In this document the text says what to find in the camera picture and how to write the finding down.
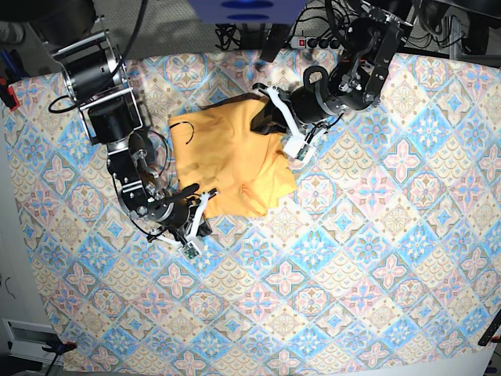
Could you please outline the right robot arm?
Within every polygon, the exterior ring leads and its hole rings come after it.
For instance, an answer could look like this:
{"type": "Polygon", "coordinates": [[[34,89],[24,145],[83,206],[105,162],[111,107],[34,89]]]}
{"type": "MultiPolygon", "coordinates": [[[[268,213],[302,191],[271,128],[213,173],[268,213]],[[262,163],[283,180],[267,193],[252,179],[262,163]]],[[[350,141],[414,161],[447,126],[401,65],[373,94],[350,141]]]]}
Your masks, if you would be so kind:
{"type": "Polygon", "coordinates": [[[187,260],[202,254],[203,237],[211,234],[204,210],[217,191],[198,193],[194,183],[172,193],[161,182],[161,172],[150,163],[154,155],[134,90],[118,52],[101,25],[92,1],[58,1],[49,18],[38,23],[51,57],[63,68],[67,96],[77,110],[91,144],[106,146],[106,167],[117,198],[131,222],[158,224],[146,231],[149,242],[175,246],[187,260]]]}

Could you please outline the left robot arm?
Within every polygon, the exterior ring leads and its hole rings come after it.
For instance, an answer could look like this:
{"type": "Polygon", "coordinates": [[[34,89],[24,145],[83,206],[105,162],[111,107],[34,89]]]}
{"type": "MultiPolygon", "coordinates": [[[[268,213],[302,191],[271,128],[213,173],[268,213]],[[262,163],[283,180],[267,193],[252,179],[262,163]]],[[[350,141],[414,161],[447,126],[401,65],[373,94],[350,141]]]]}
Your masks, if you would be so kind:
{"type": "Polygon", "coordinates": [[[328,24],[342,48],[332,71],[308,67],[303,85],[294,91],[261,83],[253,86],[269,100],[252,119],[251,131],[287,134],[284,151],[299,161],[312,157],[314,142],[337,125],[347,111],[378,104],[390,62],[413,26],[407,20],[412,7],[409,1],[348,4],[357,17],[342,30],[333,3],[325,3],[328,24]]]}

